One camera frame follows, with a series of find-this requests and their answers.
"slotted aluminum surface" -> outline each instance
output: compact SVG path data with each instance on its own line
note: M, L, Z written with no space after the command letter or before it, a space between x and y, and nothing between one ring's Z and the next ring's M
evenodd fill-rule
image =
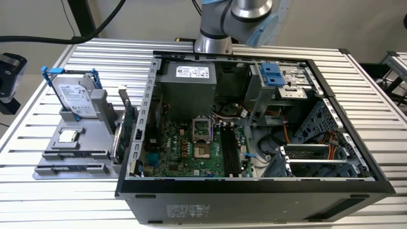
M190 52L189 42L140 42L94 39L66 48L54 67L96 68L108 101L122 109L116 88L125 84L133 104L144 92L152 50ZM313 59L352 124L396 190L396 195L334 223L190 225L170 228L407 228L407 125L396 107L349 55L336 49L234 45L236 55ZM40 180L33 166L60 121L60 105L42 83L0 140L0 228L146 228L138 225L121 200L116 179Z

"wire bundle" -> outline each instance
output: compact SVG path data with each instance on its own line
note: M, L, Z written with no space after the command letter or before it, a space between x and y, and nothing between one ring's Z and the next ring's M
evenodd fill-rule
M285 142L286 142L286 144L289 144L289 138L288 138L288 132L286 132L285 122L286 122L286 115L284 115L282 130L284 130L284 139L285 139Z
M326 131L326 133L330 134L330 140L332 141L336 141L336 134L332 132L332 131ZM336 150L337 150L337 146L333 146L330 143L328 144L328 160L333 160L333 157L334 157L334 153L336 153Z

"white wall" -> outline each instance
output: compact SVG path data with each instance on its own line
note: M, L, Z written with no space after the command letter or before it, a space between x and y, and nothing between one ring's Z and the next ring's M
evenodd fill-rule
M64 1L76 29L68 2ZM0 21L0 36L21 35L61 39L70 39L73 36L60 0L0 0ZM42 65L53 65L65 47L60 44L8 42L0 43L0 52L24 56L28 60L26 74L37 74Z
M88 0L96 26L114 9L118 0ZM196 39L200 16L190 0L128 0L100 37L173 41Z
M277 45L346 48L360 62L407 51L407 0L292 0Z
M89 2L100 24L118 1ZM405 13L407 0L290 0L276 45L346 48L378 62L385 51L407 51ZM190 0L128 0L101 37L172 41L196 38L198 25Z

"white label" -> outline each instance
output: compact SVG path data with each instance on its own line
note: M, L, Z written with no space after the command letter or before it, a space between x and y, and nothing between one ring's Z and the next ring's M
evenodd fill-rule
M284 78L285 78L285 81L296 81L294 77L292 77L292 76L285 76Z
M209 214L210 205L166 205L166 214L169 218L205 218Z
M177 66L176 67L176 77L185 78L209 78L209 68L208 67L193 67L193 66Z
M80 117L96 117L86 89L77 84L60 84L58 89L72 112Z
M245 110L245 109L242 109L240 116L241 116L242 118L245 118L246 113L248 113L248 112L246 112L246 110Z

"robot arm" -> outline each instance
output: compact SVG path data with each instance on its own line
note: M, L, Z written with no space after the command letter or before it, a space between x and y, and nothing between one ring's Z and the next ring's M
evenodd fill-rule
M257 48L277 23L272 0L202 0L200 35L194 52L230 54L230 37Z

